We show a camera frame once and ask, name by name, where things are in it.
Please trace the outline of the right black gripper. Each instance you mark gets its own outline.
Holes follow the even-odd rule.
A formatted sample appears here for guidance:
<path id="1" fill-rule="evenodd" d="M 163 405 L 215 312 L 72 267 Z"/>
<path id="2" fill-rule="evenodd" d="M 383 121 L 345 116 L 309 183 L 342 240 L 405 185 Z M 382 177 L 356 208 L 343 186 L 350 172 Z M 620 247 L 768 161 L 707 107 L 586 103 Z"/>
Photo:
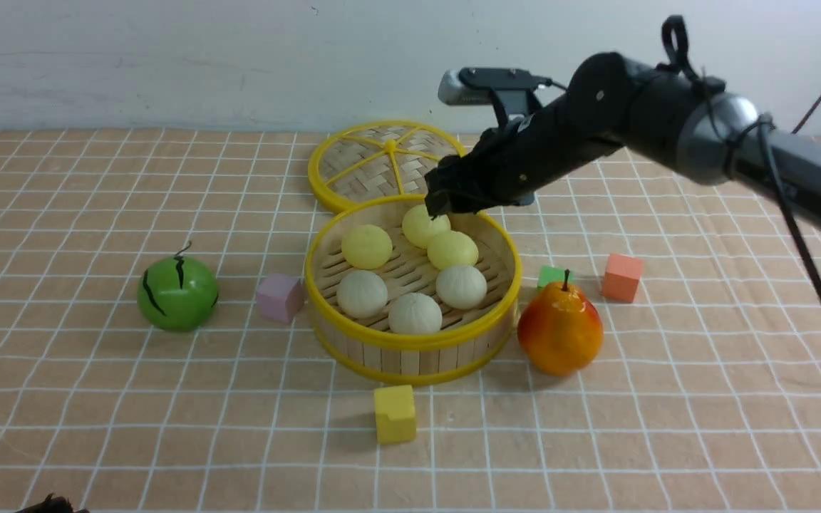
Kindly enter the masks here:
<path id="1" fill-rule="evenodd" d="M 431 218 L 511 207 L 522 198 L 622 149 L 615 130 L 636 86 L 626 56 L 590 56 L 567 93 L 519 121 L 486 130 L 469 155 L 448 155 L 425 175 Z"/>

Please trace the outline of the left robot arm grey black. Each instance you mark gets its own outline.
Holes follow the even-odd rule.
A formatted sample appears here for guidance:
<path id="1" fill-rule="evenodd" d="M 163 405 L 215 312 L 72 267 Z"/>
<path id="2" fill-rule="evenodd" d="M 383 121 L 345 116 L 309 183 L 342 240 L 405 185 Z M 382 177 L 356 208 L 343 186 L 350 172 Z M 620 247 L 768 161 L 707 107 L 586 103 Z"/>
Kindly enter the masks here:
<path id="1" fill-rule="evenodd" d="M 48 494 L 42 501 L 30 504 L 14 513 L 91 513 L 89 509 L 75 508 L 71 500 L 64 496 Z"/>

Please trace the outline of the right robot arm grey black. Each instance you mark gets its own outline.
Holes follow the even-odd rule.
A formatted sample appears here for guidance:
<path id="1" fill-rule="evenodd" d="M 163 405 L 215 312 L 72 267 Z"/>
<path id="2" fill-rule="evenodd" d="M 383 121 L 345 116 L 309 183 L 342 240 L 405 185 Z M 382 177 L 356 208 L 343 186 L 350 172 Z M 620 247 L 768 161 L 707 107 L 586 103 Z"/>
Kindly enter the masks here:
<path id="1" fill-rule="evenodd" d="M 498 126 L 425 175 L 431 215 L 529 205 L 538 189 L 626 148 L 698 185 L 738 182 L 821 230 L 821 142 L 775 129 L 718 79 L 606 52 L 542 105 L 535 92 L 547 82 L 514 68 L 444 74 L 444 104 L 491 104 Z"/>

